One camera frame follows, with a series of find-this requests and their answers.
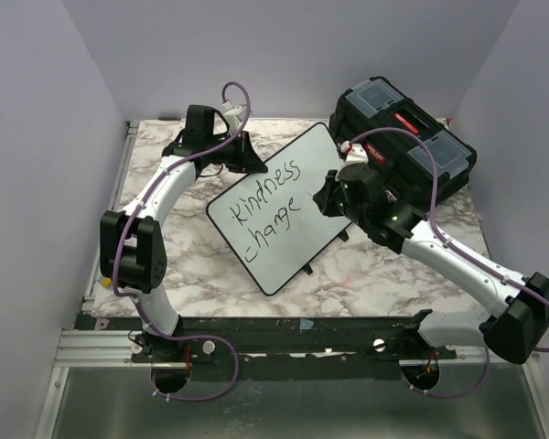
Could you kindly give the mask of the white framed whiteboard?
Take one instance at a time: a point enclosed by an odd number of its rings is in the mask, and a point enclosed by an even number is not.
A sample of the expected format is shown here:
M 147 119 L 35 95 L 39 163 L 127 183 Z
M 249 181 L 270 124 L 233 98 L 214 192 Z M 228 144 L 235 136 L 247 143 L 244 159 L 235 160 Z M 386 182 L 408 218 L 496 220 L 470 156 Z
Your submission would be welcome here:
M 241 178 L 206 207 L 263 294 L 277 294 L 349 227 L 323 216 L 307 194 L 340 163 L 327 126 L 315 123 L 265 161 L 267 173 Z

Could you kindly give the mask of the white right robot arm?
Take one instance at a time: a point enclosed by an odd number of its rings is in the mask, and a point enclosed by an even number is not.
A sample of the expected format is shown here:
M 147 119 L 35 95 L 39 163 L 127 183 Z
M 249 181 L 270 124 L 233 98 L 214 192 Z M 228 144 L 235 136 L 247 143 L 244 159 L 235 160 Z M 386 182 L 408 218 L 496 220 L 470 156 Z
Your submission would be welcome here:
M 468 312 L 429 312 L 404 333 L 404 351 L 420 359 L 434 348 L 483 347 L 523 364 L 549 328 L 549 278 L 498 265 L 432 227 L 407 202 L 382 200 L 381 192 L 379 174 L 355 164 L 328 171 L 313 199 L 324 216 L 351 220 L 374 243 L 433 269 L 480 305 Z

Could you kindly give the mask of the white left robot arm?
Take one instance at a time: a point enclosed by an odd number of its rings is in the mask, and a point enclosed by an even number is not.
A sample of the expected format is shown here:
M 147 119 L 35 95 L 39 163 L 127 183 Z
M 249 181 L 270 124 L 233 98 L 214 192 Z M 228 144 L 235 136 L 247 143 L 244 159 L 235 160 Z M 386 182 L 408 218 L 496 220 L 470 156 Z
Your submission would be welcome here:
M 100 220 L 100 271 L 115 295 L 127 297 L 142 320 L 142 347 L 165 361 L 185 347 L 179 314 L 163 285 L 167 252 L 162 227 L 178 199 L 211 165 L 233 173 L 261 174 L 266 164 L 255 153 L 244 127 L 250 110 L 224 101 L 221 109 L 190 105 L 184 128 L 166 146 L 159 168 L 122 210 L 107 210 Z

